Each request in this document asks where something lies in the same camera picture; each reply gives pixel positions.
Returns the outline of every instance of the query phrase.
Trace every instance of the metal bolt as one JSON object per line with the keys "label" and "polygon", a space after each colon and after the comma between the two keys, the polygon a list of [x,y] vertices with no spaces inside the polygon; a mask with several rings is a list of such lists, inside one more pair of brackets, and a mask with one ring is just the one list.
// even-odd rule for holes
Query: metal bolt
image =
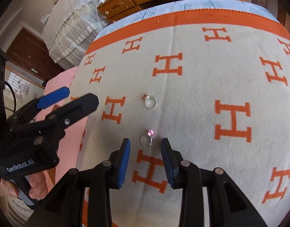
{"label": "metal bolt", "polygon": [[222,174],[223,174],[223,169],[221,169],[221,168],[216,168],[216,169],[215,169],[215,173],[218,174],[218,175],[222,175]]}
{"label": "metal bolt", "polygon": [[102,165],[105,167],[109,167],[109,166],[111,166],[111,162],[109,160],[105,160],[102,162]]}
{"label": "metal bolt", "polygon": [[76,168],[71,168],[71,169],[68,171],[68,173],[69,173],[70,175],[75,175],[78,171],[79,171],[79,170],[76,169]]}
{"label": "metal bolt", "polygon": [[65,120],[64,120],[64,124],[65,124],[65,125],[69,125],[69,124],[70,124],[70,119],[65,119]]}
{"label": "metal bolt", "polygon": [[187,160],[182,160],[182,161],[181,161],[181,165],[182,165],[182,166],[190,166],[190,162],[187,161]]}
{"label": "metal bolt", "polygon": [[43,137],[39,136],[35,139],[34,144],[35,145],[40,145],[43,142]]}
{"label": "metal bolt", "polygon": [[50,116],[49,116],[49,120],[52,120],[54,117],[56,117],[55,114],[50,115]]}

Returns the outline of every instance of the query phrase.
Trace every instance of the orange blanket border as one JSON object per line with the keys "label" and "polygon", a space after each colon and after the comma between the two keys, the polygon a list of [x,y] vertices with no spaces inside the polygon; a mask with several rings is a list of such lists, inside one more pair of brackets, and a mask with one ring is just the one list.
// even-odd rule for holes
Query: orange blanket border
{"label": "orange blanket border", "polygon": [[167,13],[123,27],[93,41],[85,54],[148,31],[177,25],[208,23],[248,26],[276,34],[290,41],[290,34],[282,24],[263,16],[229,9],[195,9]]}

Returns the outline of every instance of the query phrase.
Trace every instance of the ring with red stone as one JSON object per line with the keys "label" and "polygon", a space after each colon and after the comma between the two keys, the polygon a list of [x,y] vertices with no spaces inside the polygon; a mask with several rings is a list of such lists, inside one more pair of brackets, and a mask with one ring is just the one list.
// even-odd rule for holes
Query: ring with red stone
{"label": "ring with red stone", "polygon": [[150,96],[149,93],[144,94],[143,99],[145,100],[145,107],[148,109],[155,108],[158,103],[154,97]]}
{"label": "ring with red stone", "polygon": [[153,130],[148,130],[147,134],[141,136],[141,144],[144,148],[150,147],[152,145],[152,138],[155,136]]}

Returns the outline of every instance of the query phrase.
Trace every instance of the window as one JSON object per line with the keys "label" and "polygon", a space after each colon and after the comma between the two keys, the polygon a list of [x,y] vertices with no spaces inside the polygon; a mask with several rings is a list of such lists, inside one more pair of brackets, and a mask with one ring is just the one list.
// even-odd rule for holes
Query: window
{"label": "window", "polygon": [[[32,92],[32,89],[34,87],[33,84],[31,84],[29,81],[25,80],[24,78],[16,75],[15,73],[11,72],[7,82],[11,85],[11,87],[14,90],[15,95],[21,96],[23,98],[26,98],[28,93]],[[12,98],[12,93],[9,92],[7,94],[8,97]]]}

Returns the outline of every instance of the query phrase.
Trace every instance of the brown door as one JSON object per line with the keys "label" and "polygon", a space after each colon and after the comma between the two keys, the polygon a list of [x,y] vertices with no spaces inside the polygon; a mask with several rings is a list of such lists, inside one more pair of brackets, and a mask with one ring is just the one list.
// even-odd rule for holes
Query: brown door
{"label": "brown door", "polygon": [[7,51],[9,60],[34,76],[52,79],[64,69],[49,56],[44,42],[22,29]]}

